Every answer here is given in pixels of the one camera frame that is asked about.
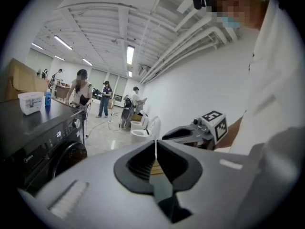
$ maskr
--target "white toilet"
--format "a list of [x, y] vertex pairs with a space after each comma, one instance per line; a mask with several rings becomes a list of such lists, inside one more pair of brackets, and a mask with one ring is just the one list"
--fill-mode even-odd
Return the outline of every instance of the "white toilet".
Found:
[[159, 134], [161, 121], [159, 117], [153, 118], [145, 130], [132, 130], [132, 143], [140, 143], [148, 140], [154, 140]]
[[133, 131], [133, 130], [144, 130], [146, 129], [147, 127], [147, 124], [148, 124], [148, 117], [143, 114], [142, 118], [141, 118], [141, 121], [130, 121], [131, 123], [131, 128], [130, 130]]

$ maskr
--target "ceiling light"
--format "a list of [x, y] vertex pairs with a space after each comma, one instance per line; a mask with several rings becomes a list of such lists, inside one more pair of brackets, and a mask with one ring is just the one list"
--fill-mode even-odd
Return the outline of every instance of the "ceiling light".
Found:
[[90, 63], [90, 62], [88, 62], [87, 60], [85, 60], [85, 59], [82, 59], [82, 60], [84, 60], [88, 65], [91, 65], [91, 66], [93, 66], [93, 64], [92, 63]]
[[128, 46], [127, 47], [127, 63], [132, 64], [132, 57], [133, 57], [134, 47]]
[[72, 47], [70, 47], [67, 43], [65, 43], [62, 39], [60, 39], [58, 36], [54, 36], [54, 38], [59, 41], [60, 43], [62, 43], [63, 45], [65, 45], [67, 48], [69, 48], [70, 50], [72, 50]]
[[60, 58], [60, 57], [58, 57], [58, 56], [56, 56], [56, 55], [54, 55], [54, 57], [56, 57], [56, 58], [58, 58], [58, 59], [61, 59], [61, 60], [65, 61], [64, 59], [62, 59], [62, 58]]
[[36, 45], [36, 44], [34, 44], [34, 43], [32, 43], [32, 45], [33, 45], [33, 46], [35, 46], [35, 47], [38, 47], [38, 48], [40, 48], [40, 49], [42, 49], [42, 50], [43, 50], [43, 48], [42, 48], [42, 47], [40, 47], [40, 46], [38, 46], [38, 45]]

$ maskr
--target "ceiling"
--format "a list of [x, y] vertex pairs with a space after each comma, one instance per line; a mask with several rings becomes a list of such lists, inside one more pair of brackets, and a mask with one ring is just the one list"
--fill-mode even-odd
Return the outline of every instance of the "ceiling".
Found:
[[[148, 76], [145, 72], [151, 67], [160, 68], [155, 72], [150, 70], [152, 75], [143, 81], [147, 83], [167, 66], [203, 45], [212, 42], [216, 44], [214, 48], [224, 45], [224, 40], [219, 40], [220, 36], [213, 32], [194, 40], [211, 26], [216, 25], [228, 42], [234, 41], [233, 30], [213, 21], [186, 37], [189, 29], [205, 17], [203, 9], [194, 10], [192, 0], [64, 0], [35, 38], [34, 43], [44, 50], [32, 48], [50, 57], [57, 55], [66, 61], [87, 65], [84, 58], [93, 68], [122, 76], [132, 71], [136, 80], [143, 80], [145, 74]], [[55, 35], [73, 50], [55, 40]], [[179, 52], [179, 48], [191, 41], [194, 43]], [[165, 55], [176, 42], [180, 43]], [[126, 62], [128, 45], [135, 47], [132, 65]]]

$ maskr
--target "washing machine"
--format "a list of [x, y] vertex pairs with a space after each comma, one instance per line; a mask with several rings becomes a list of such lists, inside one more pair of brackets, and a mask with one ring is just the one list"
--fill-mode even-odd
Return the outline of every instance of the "washing machine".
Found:
[[1, 103], [0, 111], [4, 167], [10, 181], [32, 195], [87, 157], [81, 110], [52, 99], [31, 115], [22, 113], [19, 100]]

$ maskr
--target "white ceiling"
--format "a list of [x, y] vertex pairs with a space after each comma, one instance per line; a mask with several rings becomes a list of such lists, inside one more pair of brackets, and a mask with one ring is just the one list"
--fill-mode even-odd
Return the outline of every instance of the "white ceiling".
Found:
[[[177, 9], [185, 0], [64, 0], [45, 22], [34, 41], [46, 55], [140, 80], [138, 69], [152, 67], [164, 51], [183, 33], [205, 16], [189, 4], [182, 14]], [[204, 25], [200, 30], [211, 26]], [[228, 40], [229, 34], [224, 28]], [[58, 35], [73, 50], [54, 39]], [[197, 42], [212, 42], [211, 34]], [[127, 46], [135, 47], [132, 65], [126, 63]]]

